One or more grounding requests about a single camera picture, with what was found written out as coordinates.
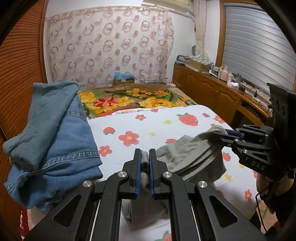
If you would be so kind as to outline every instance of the stack of folded clothing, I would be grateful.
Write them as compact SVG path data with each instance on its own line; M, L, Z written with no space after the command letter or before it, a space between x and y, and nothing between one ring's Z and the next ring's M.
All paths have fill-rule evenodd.
M78 90L70 81L35 83L26 128L3 144L12 165L5 188L25 208L47 214L85 180L103 177Z
M177 173L184 181L197 183L203 180L212 184L226 171L221 153L223 146L209 141L214 131L227 134L223 127L213 126L194 138L185 135L157 149L157 160L165 162L168 170ZM132 225L146 225L169 212L168 200L151 198L149 173L148 154L142 151L139 199L122 200L122 212Z

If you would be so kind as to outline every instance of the denim fabric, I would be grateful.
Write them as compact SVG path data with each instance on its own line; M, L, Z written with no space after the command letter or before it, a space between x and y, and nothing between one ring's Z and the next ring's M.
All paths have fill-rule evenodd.
M79 85L71 81L51 84L34 83L28 123L23 132L3 144L11 165L17 163L23 170L37 170L59 122Z
M49 148L36 171L15 163L4 184L11 198L25 208L36 206L47 214L66 191L85 180L102 178L102 161L76 95L62 117Z

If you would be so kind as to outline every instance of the silver bolt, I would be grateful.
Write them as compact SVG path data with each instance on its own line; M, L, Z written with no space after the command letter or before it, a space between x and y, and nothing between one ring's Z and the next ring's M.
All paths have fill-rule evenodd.
M199 181L198 182L198 185L201 187L201 188L206 188L207 187L207 183L205 181Z
M126 175L127 175L127 173L124 172L124 171L121 171L121 172L118 173L119 177L126 177Z
M171 172L164 172L163 176L166 178L170 178L173 174Z
M91 186L91 181L87 180L87 181L84 181L83 184L82 184L85 188L89 188Z

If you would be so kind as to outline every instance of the cardboard box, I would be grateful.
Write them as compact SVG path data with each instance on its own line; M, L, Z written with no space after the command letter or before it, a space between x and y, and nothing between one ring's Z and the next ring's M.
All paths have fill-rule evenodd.
M124 84L131 84L135 82L134 78L123 79L123 80L113 80L113 85L124 85Z
M190 65L195 69L198 69L200 72L202 71L209 72L210 70L210 65L201 64L193 59L189 59L188 65Z

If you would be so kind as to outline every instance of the window blind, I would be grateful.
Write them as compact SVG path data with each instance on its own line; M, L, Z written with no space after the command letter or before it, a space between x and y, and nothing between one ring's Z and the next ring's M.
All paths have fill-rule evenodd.
M259 6L224 3L226 35L222 64L259 88L267 83L293 89L296 54L287 38Z

